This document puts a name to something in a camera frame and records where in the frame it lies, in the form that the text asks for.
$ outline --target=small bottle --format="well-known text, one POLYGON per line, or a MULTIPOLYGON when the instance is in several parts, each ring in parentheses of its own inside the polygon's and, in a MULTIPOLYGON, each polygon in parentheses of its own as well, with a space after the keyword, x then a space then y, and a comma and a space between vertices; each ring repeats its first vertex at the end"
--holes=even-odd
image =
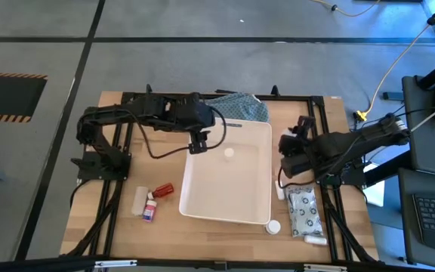
POLYGON ((152 222, 154 219, 154 214, 156 213, 157 202, 152 200, 147 200, 147 205, 143 211, 143 220, 147 222, 152 222))

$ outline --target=yellow cable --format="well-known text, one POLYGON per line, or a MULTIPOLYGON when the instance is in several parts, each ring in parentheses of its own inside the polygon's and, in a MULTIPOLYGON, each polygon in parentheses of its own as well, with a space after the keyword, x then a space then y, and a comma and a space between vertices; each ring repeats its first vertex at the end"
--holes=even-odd
POLYGON ((407 53, 407 51, 409 51, 409 49, 417 42, 417 40, 419 39, 419 37, 422 35, 422 33, 424 33, 427 28, 429 28, 430 25, 426 25, 426 27, 419 33, 419 35, 417 35, 415 37, 415 39, 411 42, 411 44, 404 50, 404 52, 402 52, 402 54, 392 63, 392 66, 390 66, 389 70, 385 73, 385 75, 382 77, 380 83, 378 84, 377 88, 375 89, 374 92, 374 96, 372 97, 372 101, 370 102, 370 106, 366 111, 356 111, 356 114, 358 115, 358 117, 360 118, 361 121, 366 121, 367 120, 367 114, 370 113, 370 111, 372 110, 373 106, 374 106, 374 102, 375 102, 375 98, 377 97, 378 94, 378 90, 381 88, 382 84, 384 83, 385 78, 389 75, 390 71, 396 66, 397 62, 402 58, 402 56, 404 54, 407 53))
POLYGON ((392 65, 390 66, 390 68, 389 68, 389 70, 385 73, 385 75, 382 77, 382 80, 381 80, 381 82, 380 83, 378 83, 378 86, 377 86, 377 88, 375 89, 375 92, 374 92, 374 96, 372 97, 372 102, 370 102, 370 107, 365 111, 365 112, 363 112, 363 113, 365 113, 365 115, 367 115, 367 114, 369 114, 370 113, 370 111, 372 110, 372 105, 374 104, 374 102, 375 102, 375 98, 377 97, 377 94, 378 94, 378 89, 380 89, 381 88, 381 86, 382 86, 382 83, 384 83, 384 81, 385 81, 385 78, 387 77, 387 76, 389 76, 389 73, 390 73, 390 71, 392 71, 392 69, 396 66, 396 64, 397 64, 397 62, 399 62, 399 60, 402 58, 402 56, 404 55, 404 54, 406 54, 407 53, 407 51, 409 51, 409 49, 415 44, 415 42, 419 39, 419 37, 422 35, 422 33, 424 33, 424 31, 426 31, 428 28, 429 28, 429 26, 430 25, 426 25, 426 27, 419 33, 419 35, 417 35, 416 37, 415 37, 415 39, 411 42, 411 44, 404 50, 404 52, 402 52, 402 54, 401 55, 399 55, 399 57, 392 63, 392 65))
MULTIPOLYGON (((330 3, 327 3, 327 2, 322 1, 322 0, 311 0, 311 1, 313 1, 313 2, 317 2, 317 3, 320 3, 320 4, 323 4, 323 5, 328 6, 328 7, 330 7, 330 8, 334 6, 334 5, 330 4, 330 3)), ((364 11, 358 13, 358 14, 348 14, 347 12, 343 11, 343 10, 342 10, 341 8, 339 8, 339 7, 337 7, 337 9, 335 9, 335 10, 338 11, 338 12, 340 12, 341 14, 343 14, 343 15, 345 15, 345 16, 348 16, 348 17, 357 17, 357 16, 360 16, 360 15, 364 14, 365 12, 369 11, 371 8, 373 8, 373 7, 374 7, 376 4, 378 4, 380 1, 381 1, 381 0, 377 0, 373 5, 371 5, 371 6, 368 7, 366 10, 364 10, 364 11)))

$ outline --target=plastic package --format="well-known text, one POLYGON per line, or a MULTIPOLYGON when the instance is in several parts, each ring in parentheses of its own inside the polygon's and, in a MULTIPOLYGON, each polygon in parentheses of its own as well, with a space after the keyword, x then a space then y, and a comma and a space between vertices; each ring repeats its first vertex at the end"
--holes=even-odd
POLYGON ((291 185, 285 189, 285 194, 292 222, 292 236, 323 236, 315 190, 312 187, 291 185))

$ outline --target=red cap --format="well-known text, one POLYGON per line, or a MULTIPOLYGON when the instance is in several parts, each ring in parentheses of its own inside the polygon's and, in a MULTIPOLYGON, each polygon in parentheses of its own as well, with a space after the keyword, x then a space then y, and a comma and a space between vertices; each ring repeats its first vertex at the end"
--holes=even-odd
POLYGON ((157 189, 152 192, 152 195, 154 198, 157 198, 167 196, 172 192, 174 192, 174 187, 172 187, 171 183, 167 183, 162 185, 161 187, 157 187, 157 189))

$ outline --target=white container lid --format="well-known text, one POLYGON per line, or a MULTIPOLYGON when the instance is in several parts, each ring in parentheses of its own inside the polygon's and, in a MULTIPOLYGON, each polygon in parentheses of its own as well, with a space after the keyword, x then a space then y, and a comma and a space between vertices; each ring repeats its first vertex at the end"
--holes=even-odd
POLYGON ((153 200, 147 200, 147 205, 151 205, 151 206, 157 207, 157 202, 155 202, 153 200))
POLYGON ((274 235, 277 234, 279 230, 281 230, 281 224, 276 220, 272 220, 268 222, 268 224, 266 224, 265 228, 269 234, 274 235))

